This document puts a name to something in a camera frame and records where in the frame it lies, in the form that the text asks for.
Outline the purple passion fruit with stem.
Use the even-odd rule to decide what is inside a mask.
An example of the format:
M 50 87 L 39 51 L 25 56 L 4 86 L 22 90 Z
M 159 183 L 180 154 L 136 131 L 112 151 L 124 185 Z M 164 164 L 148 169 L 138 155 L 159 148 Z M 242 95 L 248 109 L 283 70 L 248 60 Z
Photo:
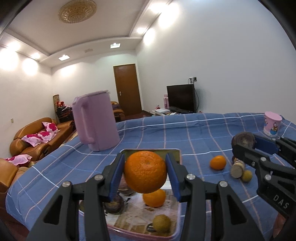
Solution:
M 124 208 L 124 205 L 125 202 L 119 194 L 116 194 L 111 202 L 104 202 L 103 204 L 105 212 L 111 214 L 121 212 Z

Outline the small orange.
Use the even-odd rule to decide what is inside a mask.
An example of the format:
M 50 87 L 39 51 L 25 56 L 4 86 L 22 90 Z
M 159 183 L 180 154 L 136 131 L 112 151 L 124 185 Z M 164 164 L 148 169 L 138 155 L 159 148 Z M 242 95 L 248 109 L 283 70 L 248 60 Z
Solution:
M 224 156 L 215 156 L 210 161 L 210 167 L 214 170 L 223 170 L 226 166 L 226 159 Z

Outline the green-yellow round fruit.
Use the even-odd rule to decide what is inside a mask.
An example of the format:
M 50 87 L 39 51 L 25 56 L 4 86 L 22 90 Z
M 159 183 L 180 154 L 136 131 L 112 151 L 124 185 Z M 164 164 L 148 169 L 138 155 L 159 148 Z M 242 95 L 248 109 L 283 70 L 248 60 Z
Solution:
M 157 232 L 169 232 L 171 219 L 164 214 L 157 215 L 152 221 L 152 226 Z

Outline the large orange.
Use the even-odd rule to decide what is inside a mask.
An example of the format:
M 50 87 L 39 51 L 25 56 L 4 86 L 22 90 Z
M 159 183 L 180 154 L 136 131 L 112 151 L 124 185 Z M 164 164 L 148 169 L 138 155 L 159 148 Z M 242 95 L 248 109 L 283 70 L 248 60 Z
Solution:
M 152 151 L 137 151 L 125 161 L 123 175 L 129 188 L 137 193 L 152 193 L 167 179 L 164 159 Z

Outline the dark chocolate fruit piece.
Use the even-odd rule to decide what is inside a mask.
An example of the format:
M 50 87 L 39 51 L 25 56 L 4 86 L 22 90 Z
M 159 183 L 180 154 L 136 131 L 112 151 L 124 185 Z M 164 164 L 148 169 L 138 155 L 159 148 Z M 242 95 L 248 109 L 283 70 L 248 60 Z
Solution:
M 253 149 L 255 145 L 255 136 L 251 132 L 240 132 L 236 134 L 231 141 L 231 146 L 241 145 Z

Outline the layered cake roll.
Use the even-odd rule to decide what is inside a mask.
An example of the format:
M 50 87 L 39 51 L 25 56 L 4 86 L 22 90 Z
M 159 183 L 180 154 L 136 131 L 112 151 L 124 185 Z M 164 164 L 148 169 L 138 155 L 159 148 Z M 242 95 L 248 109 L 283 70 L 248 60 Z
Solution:
M 244 162 L 237 158 L 234 158 L 233 165 L 231 166 L 231 169 L 230 169 L 230 175 L 235 179 L 241 178 L 244 173 L 244 170 L 245 170 Z

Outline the dark brown mangosteen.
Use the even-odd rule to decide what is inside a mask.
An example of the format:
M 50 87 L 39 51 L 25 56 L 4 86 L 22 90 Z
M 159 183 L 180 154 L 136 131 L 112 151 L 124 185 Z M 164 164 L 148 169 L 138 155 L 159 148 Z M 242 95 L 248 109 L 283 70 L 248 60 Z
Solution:
M 120 184 L 118 187 L 118 192 L 125 195 L 125 196 L 131 196 L 135 194 L 135 191 L 132 190 L 126 183 L 125 177 L 122 175 Z

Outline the pink cartoon mug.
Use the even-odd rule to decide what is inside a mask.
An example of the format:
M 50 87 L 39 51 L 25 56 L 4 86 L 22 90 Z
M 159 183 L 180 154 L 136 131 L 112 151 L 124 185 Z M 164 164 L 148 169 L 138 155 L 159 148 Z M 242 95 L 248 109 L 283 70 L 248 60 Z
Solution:
M 279 114 L 273 113 L 272 111 L 266 111 L 264 113 L 263 132 L 270 137 L 276 137 L 280 129 L 281 121 L 282 117 Z

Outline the printed paper in tin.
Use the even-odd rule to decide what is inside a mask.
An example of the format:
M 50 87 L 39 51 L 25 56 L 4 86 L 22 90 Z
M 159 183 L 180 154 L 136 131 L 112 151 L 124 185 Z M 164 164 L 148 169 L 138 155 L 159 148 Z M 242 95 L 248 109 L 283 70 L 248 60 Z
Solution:
M 125 205 L 121 212 L 111 214 L 105 212 L 106 222 L 109 228 L 127 233 L 129 235 L 161 235 L 172 236 L 177 232 L 177 223 L 180 221 L 180 204 L 173 196 L 171 190 L 165 190 L 166 200 L 161 207 L 149 207 L 144 203 L 142 194 L 135 193 L 124 196 Z M 171 219 L 169 232 L 157 232 L 152 221 L 155 216 L 164 214 Z

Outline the pink metal tin box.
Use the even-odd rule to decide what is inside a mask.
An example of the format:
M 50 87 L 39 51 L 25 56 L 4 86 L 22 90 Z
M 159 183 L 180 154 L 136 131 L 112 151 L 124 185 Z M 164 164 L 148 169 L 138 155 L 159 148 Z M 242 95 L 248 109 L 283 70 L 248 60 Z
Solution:
M 180 161 L 178 149 L 125 149 L 102 175 L 107 228 L 135 240 L 174 240 L 181 205 L 173 196 L 166 155 Z

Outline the orange leather long sofa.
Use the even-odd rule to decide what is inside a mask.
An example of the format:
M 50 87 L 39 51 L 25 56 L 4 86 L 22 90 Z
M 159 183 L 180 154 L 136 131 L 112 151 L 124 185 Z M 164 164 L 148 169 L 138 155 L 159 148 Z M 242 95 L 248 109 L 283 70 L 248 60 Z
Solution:
M 72 134 L 74 121 L 55 124 L 51 118 L 41 118 L 22 129 L 14 136 L 10 145 L 11 155 L 27 154 L 31 161 L 39 161 L 53 152 Z

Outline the black television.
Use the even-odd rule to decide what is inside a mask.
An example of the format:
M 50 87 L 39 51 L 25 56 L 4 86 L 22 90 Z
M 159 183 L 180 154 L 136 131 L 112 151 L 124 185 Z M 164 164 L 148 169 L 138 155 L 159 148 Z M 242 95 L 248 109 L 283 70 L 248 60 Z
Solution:
M 177 113 L 195 113 L 197 110 L 193 84 L 169 85 L 166 87 L 169 110 Z

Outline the low tv cabinet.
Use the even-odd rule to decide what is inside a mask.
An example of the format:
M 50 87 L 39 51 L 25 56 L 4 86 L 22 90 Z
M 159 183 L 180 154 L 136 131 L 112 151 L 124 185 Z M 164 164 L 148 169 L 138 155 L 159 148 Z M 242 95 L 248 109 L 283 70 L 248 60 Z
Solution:
M 151 114 L 161 116 L 161 115 L 177 115 L 177 114 L 180 114 L 180 113 L 172 112 L 169 109 L 165 109 L 165 108 L 158 108 L 158 109 L 152 110 Z

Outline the gold ceiling lamp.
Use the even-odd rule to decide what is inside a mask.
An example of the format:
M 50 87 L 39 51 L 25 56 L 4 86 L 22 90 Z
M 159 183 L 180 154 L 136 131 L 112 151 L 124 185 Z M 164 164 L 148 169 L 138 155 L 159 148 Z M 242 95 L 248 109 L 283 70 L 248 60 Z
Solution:
M 96 11 L 97 4 L 94 1 L 69 1 L 59 9 L 58 18 L 66 24 L 81 23 L 91 18 Z

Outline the wall power socket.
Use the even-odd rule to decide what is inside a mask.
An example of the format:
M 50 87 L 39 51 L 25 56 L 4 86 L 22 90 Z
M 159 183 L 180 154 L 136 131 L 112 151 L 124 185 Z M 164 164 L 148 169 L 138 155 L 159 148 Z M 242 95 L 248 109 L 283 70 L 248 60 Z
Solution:
M 188 79 L 188 82 L 189 82 L 190 84 L 194 84 L 196 81 L 197 81 L 197 78 L 196 78 L 196 77 L 190 77 L 190 78 Z

